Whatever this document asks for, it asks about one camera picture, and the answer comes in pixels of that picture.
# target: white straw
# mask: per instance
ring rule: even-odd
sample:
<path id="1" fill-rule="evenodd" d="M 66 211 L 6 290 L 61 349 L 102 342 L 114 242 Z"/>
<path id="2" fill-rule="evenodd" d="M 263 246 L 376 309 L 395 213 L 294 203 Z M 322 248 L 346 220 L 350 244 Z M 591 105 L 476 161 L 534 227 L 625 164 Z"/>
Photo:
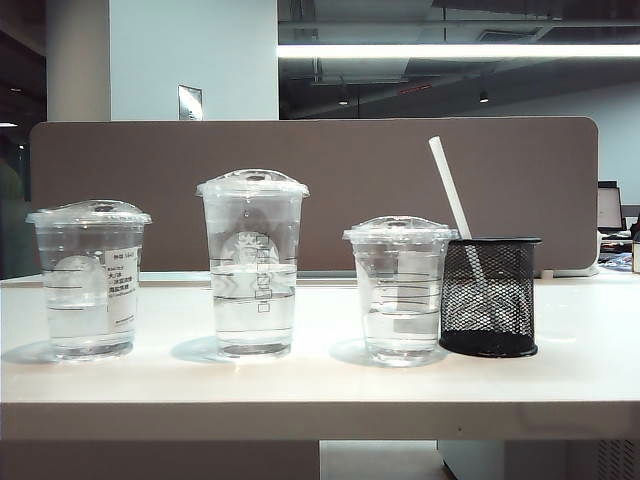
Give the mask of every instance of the white straw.
<path id="1" fill-rule="evenodd" d="M 458 191 L 456 190 L 456 184 L 453 183 L 453 177 L 449 170 L 449 164 L 447 163 L 447 157 L 444 154 L 442 148 L 442 142 L 440 137 L 432 137 L 429 139 L 429 146 L 433 153 L 433 158 L 436 160 L 442 183 L 444 184 L 444 190 L 447 192 L 447 198 L 449 199 L 449 205 L 453 211 L 453 218 L 458 225 L 458 231 L 463 240 L 471 240 L 471 231 L 469 230 L 469 224 L 467 218 L 464 216 L 464 210 L 462 210 L 462 204 L 460 203 L 460 197 L 458 197 Z"/>

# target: plastic cup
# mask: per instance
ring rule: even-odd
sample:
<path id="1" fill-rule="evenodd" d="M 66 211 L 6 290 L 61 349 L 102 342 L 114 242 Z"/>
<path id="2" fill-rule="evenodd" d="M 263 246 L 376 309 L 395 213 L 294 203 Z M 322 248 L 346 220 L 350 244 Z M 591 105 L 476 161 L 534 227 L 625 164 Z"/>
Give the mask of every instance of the plastic cup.
<path id="1" fill-rule="evenodd" d="M 61 359 L 131 350 L 144 225 L 151 217 L 115 200 L 41 209 L 34 223 L 51 346 Z"/>
<path id="2" fill-rule="evenodd" d="M 377 361 L 422 364 L 438 342 L 442 271 L 457 230 L 423 218 L 379 217 L 344 232 L 353 244 L 365 344 Z"/>
<path id="3" fill-rule="evenodd" d="M 272 170 L 237 170 L 198 186 L 209 242 L 218 354 L 288 353 L 306 185 Z"/>

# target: gray desk divider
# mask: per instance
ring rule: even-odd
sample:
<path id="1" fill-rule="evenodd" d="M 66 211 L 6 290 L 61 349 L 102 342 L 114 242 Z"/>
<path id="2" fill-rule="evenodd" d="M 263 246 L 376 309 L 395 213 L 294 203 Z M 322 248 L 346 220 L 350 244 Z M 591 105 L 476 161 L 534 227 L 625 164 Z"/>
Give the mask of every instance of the gray desk divider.
<path id="1" fill-rule="evenodd" d="M 638 215 L 640 215 L 640 205 L 622 205 L 623 217 L 637 217 Z"/>
<path id="2" fill-rule="evenodd" d="M 427 139 L 440 135 L 476 236 L 540 236 L 536 269 L 596 255 L 597 129 L 587 118 L 44 123 L 33 204 L 131 202 L 153 217 L 144 270 L 206 270 L 198 183 L 260 167 L 306 183 L 299 267 L 353 268 L 342 231 L 379 215 L 454 224 Z"/>

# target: plastic cup lid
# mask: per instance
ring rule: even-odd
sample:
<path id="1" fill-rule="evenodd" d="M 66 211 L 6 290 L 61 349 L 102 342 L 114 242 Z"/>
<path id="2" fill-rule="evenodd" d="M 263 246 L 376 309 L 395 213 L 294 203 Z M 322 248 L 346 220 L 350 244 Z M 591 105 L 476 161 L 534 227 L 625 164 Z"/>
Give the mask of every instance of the plastic cup lid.
<path id="1" fill-rule="evenodd" d="M 207 194 L 227 195 L 274 195 L 291 194 L 309 196 L 306 185 L 294 180 L 284 173 L 275 170 L 260 170 L 247 168 L 225 173 L 208 182 L 201 183 L 196 189 L 196 195 L 202 197 Z"/>
<path id="2" fill-rule="evenodd" d="M 436 240 L 459 238 L 458 231 L 448 225 L 420 217 L 378 217 L 354 225 L 342 236 L 351 243 L 430 243 Z"/>
<path id="3" fill-rule="evenodd" d="M 41 208 L 27 215 L 28 223 L 47 225 L 109 225 L 151 223 L 151 217 L 130 203 L 117 200 L 86 200 L 61 207 Z"/>

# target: ceiling lamp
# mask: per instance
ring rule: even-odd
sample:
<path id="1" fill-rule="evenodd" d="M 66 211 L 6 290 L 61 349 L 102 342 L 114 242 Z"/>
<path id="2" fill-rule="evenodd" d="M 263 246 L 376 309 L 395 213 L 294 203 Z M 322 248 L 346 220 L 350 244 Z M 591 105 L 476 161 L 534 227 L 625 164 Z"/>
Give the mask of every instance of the ceiling lamp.
<path id="1" fill-rule="evenodd" d="M 278 45 L 280 58 L 638 58 L 636 45 Z"/>

